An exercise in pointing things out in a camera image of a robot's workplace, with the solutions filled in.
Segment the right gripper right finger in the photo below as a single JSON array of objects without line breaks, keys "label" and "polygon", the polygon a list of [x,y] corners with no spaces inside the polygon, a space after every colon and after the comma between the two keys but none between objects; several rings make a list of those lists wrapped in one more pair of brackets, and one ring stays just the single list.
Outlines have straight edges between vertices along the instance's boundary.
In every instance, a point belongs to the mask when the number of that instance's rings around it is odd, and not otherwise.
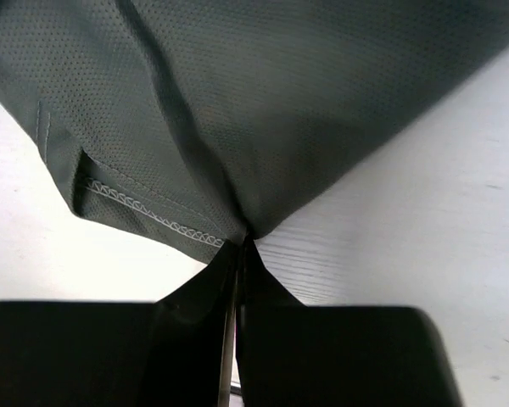
[{"label": "right gripper right finger", "polygon": [[238,263],[236,350],[247,406],[459,406],[442,337],[407,306],[302,304],[251,239]]}]

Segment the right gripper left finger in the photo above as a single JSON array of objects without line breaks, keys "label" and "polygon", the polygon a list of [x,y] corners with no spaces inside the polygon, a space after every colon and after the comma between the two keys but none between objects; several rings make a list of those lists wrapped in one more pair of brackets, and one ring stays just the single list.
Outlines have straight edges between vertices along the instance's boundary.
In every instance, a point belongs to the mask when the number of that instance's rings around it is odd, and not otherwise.
[{"label": "right gripper left finger", "polygon": [[0,301],[0,406],[226,406],[238,249],[153,303]]}]

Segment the dark grey t-shirt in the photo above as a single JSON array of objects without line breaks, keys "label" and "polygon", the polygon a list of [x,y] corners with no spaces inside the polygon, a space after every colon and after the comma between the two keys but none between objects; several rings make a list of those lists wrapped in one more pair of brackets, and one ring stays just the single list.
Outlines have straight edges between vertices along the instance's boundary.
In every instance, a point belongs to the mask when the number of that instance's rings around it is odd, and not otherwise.
[{"label": "dark grey t-shirt", "polygon": [[509,45],[509,1],[0,1],[0,104],[74,215],[202,262]]}]

